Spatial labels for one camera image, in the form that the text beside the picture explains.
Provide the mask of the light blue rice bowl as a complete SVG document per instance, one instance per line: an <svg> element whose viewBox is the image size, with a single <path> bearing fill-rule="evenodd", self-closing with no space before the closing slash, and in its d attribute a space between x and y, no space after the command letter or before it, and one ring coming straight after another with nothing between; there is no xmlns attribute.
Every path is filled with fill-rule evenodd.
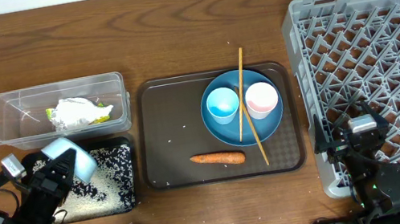
<svg viewBox="0 0 400 224"><path fill-rule="evenodd" d="M49 145L44 147L41 152L53 160L69 149L74 149L76 151L74 167L75 177L83 183L89 184L96 170L97 162L89 153L85 152L84 149L79 147L76 143L67 138L65 139L61 137L52 141Z"/></svg>

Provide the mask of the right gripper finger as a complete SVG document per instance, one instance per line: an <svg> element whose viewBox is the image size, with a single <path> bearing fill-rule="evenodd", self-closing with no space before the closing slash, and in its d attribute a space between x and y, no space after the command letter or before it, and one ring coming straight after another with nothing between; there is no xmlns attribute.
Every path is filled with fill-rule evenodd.
<svg viewBox="0 0 400 224"><path fill-rule="evenodd" d="M315 134L314 153L315 154L325 153L326 151L329 150L330 143L328 142L328 139L325 136L323 124L321 123L320 118L317 115L314 115L312 119L313 119L314 134Z"/></svg>
<svg viewBox="0 0 400 224"><path fill-rule="evenodd" d="M364 113L372 116L377 129L382 130L389 128L388 121L385 118L383 118L380 114L376 113L364 100L360 102L360 106L361 110Z"/></svg>

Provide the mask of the orange carrot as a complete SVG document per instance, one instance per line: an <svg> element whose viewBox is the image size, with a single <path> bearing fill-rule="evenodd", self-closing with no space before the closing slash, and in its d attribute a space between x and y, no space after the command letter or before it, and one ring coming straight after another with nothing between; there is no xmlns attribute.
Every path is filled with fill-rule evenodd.
<svg viewBox="0 0 400 224"><path fill-rule="evenodd" d="M200 164L226 164L226 165L238 165L243 164L246 161L246 156L244 153L240 152L222 152L222 153L208 153L208 154L198 154L190 158L192 162Z"/></svg>

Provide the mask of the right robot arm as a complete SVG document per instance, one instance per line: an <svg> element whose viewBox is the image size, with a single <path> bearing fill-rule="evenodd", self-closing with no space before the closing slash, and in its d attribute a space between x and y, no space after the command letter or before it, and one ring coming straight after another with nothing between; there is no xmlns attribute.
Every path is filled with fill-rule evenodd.
<svg viewBox="0 0 400 224"><path fill-rule="evenodd" d="M400 224L400 168L375 158L390 123L365 102L361 107L362 114L348 120L334 141L328 141L320 118L314 116L314 153L327 153L330 164L343 163L348 171L353 198L363 208L349 224Z"/></svg>

